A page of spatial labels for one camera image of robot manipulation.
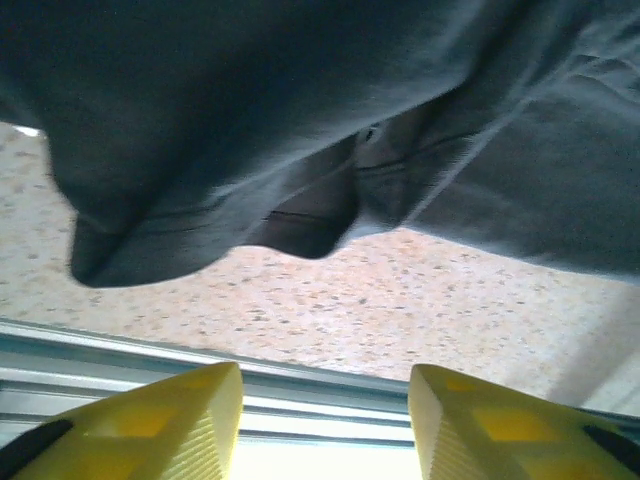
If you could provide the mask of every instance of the speckled terrazzo floor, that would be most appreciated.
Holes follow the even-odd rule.
[[[0,316],[406,380],[437,363],[640,415],[640,289],[408,231],[298,260],[240,248],[199,274],[89,290],[44,140],[0,124]]]

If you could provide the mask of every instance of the metal window frame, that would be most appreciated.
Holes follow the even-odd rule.
[[[0,443],[70,408],[223,361],[243,371],[241,440],[413,447],[407,382],[2,318]],[[640,442],[640,419],[589,413]]]

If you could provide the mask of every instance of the bright light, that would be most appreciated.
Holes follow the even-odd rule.
[[[412,448],[248,442],[241,438],[231,480],[421,480]]]
[[[13,128],[18,130],[23,135],[26,135],[27,137],[37,137],[40,134],[40,130],[36,130],[35,128],[29,128],[29,127],[13,127]]]

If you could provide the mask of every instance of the floor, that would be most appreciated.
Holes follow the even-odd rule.
[[[0,124],[0,316],[407,380],[436,363],[640,415],[640,289],[398,231],[322,261],[239,248],[159,285],[91,290],[46,141]]]

